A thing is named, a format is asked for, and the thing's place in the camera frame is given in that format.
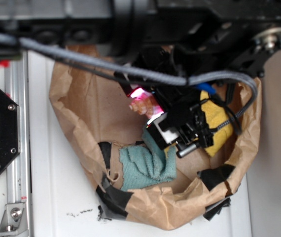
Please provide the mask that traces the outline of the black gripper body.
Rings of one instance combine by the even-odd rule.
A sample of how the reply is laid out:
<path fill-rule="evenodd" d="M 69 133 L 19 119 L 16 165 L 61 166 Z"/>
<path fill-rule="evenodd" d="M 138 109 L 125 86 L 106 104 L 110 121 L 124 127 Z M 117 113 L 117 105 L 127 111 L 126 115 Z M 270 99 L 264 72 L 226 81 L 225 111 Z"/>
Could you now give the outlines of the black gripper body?
<path fill-rule="evenodd" d="M 175 127 L 179 132 L 179 138 L 173 143 L 179 158 L 197 148 L 208 148 L 214 144 L 213 132 L 202 110 L 206 100 L 201 100 L 201 92 L 194 87 L 177 86 L 156 87 L 153 91 L 163 113 L 168 114 L 162 129 Z"/>

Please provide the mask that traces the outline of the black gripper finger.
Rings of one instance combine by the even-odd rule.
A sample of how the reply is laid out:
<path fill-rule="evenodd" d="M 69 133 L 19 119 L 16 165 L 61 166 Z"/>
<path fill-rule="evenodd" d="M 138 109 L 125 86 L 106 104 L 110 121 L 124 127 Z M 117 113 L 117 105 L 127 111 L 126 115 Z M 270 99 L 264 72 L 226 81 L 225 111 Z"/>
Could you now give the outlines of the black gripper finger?
<path fill-rule="evenodd" d="M 146 89 L 147 85 L 141 85 L 141 81 L 129 83 L 130 80 L 125 74 L 118 74 L 118 78 L 123 79 L 123 81 L 120 82 L 119 84 L 128 98 L 132 98 L 132 100 L 134 100 L 135 98 L 141 97 L 143 95 L 153 96 L 152 92 Z M 159 105 L 159 109 L 160 109 L 160 113 L 163 113 L 163 109 L 161 108 L 160 105 Z"/>
<path fill-rule="evenodd" d="M 163 150 L 176 142 L 179 138 L 179 132 L 175 127 L 162 129 L 162 125 L 167 122 L 167 113 L 161 113 L 147 122 L 146 129 L 156 142 L 159 149 Z"/>

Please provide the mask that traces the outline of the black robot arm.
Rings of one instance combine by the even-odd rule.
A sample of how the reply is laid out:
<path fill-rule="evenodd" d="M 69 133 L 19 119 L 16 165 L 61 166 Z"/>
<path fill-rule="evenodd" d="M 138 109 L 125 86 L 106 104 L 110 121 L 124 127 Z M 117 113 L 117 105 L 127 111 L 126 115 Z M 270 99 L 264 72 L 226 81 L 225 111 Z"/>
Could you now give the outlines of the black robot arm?
<path fill-rule="evenodd" d="M 184 157 L 213 144 L 256 99 L 252 78 L 281 50 L 281 0 L 0 0 L 0 65 L 32 50 L 120 84 L 142 86 L 163 113 L 147 126 L 160 149 Z M 247 84 L 251 98 L 237 113 L 212 84 Z M 226 108 L 210 127 L 202 90 Z"/>

